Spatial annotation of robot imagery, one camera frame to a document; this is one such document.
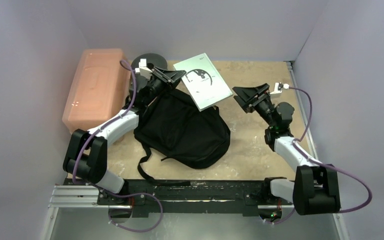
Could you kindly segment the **grey thin booklet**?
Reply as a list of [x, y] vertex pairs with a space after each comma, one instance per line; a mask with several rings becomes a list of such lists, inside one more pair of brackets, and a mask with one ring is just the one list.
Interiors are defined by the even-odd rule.
[[233, 95], [206, 53], [177, 62], [173, 68], [186, 72], [182, 82], [199, 111], [215, 106]]

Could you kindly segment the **black student backpack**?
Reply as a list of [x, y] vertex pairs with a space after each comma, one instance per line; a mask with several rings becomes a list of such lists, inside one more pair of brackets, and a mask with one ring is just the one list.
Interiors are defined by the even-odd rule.
[[206, 169], [228, 151], [231, 131], [217, 106], [199, 111], [190, 95], [178, 89], [159, 96], [146, 109], [133, 131], [145, 163], [154, 149], [192, 169]]

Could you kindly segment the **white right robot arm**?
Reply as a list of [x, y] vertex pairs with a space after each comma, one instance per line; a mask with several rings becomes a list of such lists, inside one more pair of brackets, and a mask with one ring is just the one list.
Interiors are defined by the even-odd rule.
[[260, 196], [268, 204], [279, 198], [294, 205], [299, 215], [337, 213], [341, 208], [338, 175], [332, 165], [311, 160], [290, 130], [294, 107], [288, 102], [273, 104], [267, 83], [256, 87], [233, 87], [234, 99], [245, 113], [257, 112], [268, 124], [265, 143], [295, 170], [294, 180], [268, 177]]

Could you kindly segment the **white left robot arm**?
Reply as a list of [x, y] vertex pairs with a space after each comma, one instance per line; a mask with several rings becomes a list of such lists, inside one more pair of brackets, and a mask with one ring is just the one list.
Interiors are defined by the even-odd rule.
[[136, 74], [132, 73], [133, 90], [126, 98], [126, 104], [112, 118], [89, 130], [77, 129], [71, 134], [62, 168], [76, 179], [94, 184], [109, 191], [109, 197], [118, 205], [126, 203], [129, 191], [126, 181], [108, 168], [108, 148], [139, 126], [140, 116], [157, 97], [175, 89], [184, 70], [167, 70], [153, 67], [147, 83], [139, 88]]

